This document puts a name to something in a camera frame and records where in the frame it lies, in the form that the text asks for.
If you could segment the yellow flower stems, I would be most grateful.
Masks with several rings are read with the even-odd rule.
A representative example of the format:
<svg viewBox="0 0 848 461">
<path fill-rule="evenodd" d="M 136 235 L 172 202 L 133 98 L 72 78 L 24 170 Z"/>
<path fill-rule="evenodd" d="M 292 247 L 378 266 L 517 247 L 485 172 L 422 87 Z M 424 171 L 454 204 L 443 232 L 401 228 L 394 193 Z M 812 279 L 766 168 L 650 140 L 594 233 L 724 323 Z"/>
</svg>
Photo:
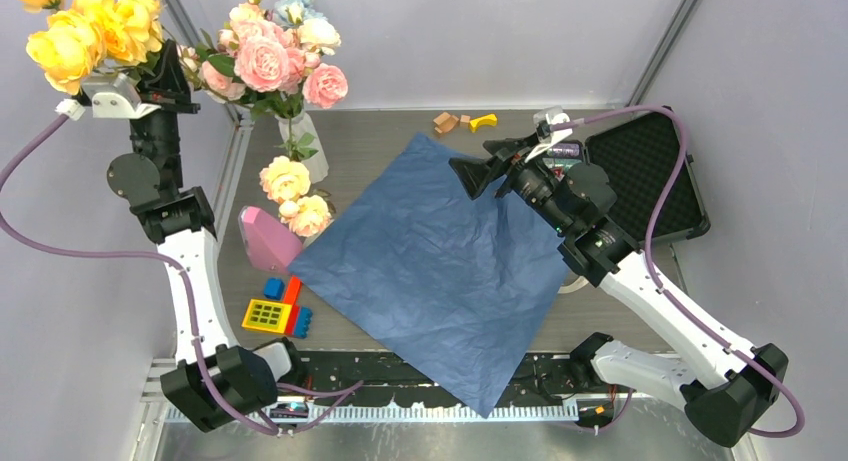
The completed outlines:
<svg viewBox="0 0 848 461">
<path fill-rule="evenodd" d="M 77 95 L 92 74 L 151 74 L 166 38 L 162 0 L 18 0 L 45 12 L 47 27 L 28 36 L 26 53 L 53 89 Z"/>
</svg>

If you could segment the dark blue wrapping paper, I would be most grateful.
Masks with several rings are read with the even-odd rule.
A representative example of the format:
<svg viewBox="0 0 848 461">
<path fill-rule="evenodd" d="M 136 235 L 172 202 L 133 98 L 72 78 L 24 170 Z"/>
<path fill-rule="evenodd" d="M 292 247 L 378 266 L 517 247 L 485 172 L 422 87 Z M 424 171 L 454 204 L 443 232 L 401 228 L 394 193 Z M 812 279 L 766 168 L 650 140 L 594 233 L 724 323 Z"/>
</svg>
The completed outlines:
<svg viewBox="0 0 848 461">
<path fill-rule="evenodd" d="M 290 264 L 303 284 L 480 416 L 494 410 L 568 267 L 516 195 L 466 194 L 423 134 Z"/>
</svg>

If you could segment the cream satin ribbon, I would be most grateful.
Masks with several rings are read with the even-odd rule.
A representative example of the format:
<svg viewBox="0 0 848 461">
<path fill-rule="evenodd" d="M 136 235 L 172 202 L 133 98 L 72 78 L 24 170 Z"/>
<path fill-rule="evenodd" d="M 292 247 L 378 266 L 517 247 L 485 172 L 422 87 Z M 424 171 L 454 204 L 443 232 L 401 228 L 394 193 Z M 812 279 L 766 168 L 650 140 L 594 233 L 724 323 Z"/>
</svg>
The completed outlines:
<svg viewBox="0 0 848 461">
<path fill-rule="evenodd" d="M 567 285 L 560 286 L 558 289 L 559 294 L 569 294 L 576 292 L 589 284 L 589 281 L 585 277 L 578 277 L 574 281 L 570 282 Z"/>
</svg>

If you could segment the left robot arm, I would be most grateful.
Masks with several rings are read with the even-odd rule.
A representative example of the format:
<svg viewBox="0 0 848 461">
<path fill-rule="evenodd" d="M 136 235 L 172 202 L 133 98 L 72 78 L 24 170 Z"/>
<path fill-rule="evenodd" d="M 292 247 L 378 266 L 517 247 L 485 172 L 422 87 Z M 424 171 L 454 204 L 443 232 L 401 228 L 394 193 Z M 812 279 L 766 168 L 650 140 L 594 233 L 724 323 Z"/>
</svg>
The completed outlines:
<svg viewBox="0 0 848 461">
<path fill-rule="evenodd" d="M 228 321 L 215 215 L 202 188 L 183 186 L 179 117 L 197 113 L 199 106 L 177 43 L 166 41 L 139 80 L 120 74 L 112 88 L 95 100 L 128 121 L 131 151 L 110 163 L 108 185 L 127 201 L 153 243 L 146 256 L 165 267 L 176 320 L 175 366 L 161 375 L 162 392 L 203 432 L 238 421 L 277 436 L 280 429 L 264 410 L 276 401 L 277 390 L 298 393 L 307 370 L 292 358 L 286 339 L 247 349 Z"/>
</svg>

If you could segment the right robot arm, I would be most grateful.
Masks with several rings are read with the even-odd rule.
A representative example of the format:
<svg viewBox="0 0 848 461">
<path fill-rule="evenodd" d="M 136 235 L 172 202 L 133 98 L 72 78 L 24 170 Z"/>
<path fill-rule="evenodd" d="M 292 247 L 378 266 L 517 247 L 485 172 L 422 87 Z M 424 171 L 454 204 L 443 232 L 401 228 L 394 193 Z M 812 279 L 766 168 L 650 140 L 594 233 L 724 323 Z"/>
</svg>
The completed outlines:
<svg viewBox="0 0 848 461">
<path fill-rule="evenodd" d="M 579 162 L 557 177 L 530 156 L 532 138 L 487 141 L 487 160 L 449 165 L 470 198 L 493 182 L 498 197 L 517 194 L 562 237 L 566 265 L 639 316 L 678 354 L 649 354 L 595 333 L 570 356 L 584 391 L 633 388 L 681 410 L 705 437 L 733 447 L 778 400 L 789 359 L 772 343 L 754 346 L 667 280 L 647 251 L 608 216 L 616 194 L 606 172 Z"/>
</svg>

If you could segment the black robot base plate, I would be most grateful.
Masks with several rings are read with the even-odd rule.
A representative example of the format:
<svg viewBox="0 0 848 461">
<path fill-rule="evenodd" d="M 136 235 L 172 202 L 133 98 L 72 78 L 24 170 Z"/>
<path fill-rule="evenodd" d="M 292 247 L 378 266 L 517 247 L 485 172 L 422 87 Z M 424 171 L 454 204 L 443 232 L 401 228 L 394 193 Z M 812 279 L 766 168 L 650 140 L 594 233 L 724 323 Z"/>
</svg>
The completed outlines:
<svg viewBox="0 0 848 461">
<path fill-rule="evenodd" d="M 395 402 L 403 408 L 421 403 L 426 408 L 453 407 L 464 403 L 402 360 L 384 351 L 301 351 L 294 372 L 279 379 L 312 391 L 331 392 L 363 385 L 345 406 L 386 407 Z M 605 403 L 627 388 L 612 386 L 572 361 L 566 353 L 530 352 L 520 361 L 495 406 L 559 406 L 578 394 L 598 394 Z"/>
</svg>

